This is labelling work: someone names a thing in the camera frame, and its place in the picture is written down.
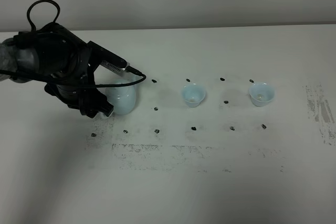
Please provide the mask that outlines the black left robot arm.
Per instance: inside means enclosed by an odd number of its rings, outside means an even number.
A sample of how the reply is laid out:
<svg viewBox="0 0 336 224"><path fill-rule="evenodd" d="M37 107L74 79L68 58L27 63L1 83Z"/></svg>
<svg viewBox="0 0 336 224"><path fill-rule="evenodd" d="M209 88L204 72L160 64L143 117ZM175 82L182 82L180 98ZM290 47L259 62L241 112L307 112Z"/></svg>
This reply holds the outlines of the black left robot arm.
<svg viewBox="0 0 336 224"><path fill-rule="evenodd" d="M20 32L5 40L4 46L14 61L14 71L21 73L11 76L13 81L40 77L48 94L90 118L113 112L113 105L94 81L94 71L105 53L98 44L84 42L62 25L49 23L37 31Z"/></svg>

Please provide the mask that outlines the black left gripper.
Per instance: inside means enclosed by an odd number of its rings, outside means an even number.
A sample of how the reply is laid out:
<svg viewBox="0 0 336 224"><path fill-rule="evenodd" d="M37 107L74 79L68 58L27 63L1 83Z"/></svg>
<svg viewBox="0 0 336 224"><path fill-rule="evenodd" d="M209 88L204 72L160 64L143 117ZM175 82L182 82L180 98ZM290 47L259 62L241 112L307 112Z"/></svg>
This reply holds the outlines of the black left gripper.
<svg viewBox="0 0 336 224"><path fill-rule="evenodd" d="M68 73L54 74L60 84L47 83L44 90L69 108L79 109L82 115L89 118L94 118L99 112L109 117L114 106L96 88L94 71L89 65L90 55L88 46L81 48Z"/></svg>

